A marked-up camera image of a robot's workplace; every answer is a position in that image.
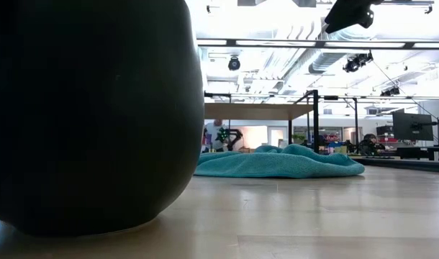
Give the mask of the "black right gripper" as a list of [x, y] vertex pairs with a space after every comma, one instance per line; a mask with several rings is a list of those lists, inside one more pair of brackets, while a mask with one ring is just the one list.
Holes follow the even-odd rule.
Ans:
[[337, 32], [353, 25], [368, 29], [374, 22], [372, 5], [379, 5], [384, 0], [337, 0], [325, 17], [325, 32]]

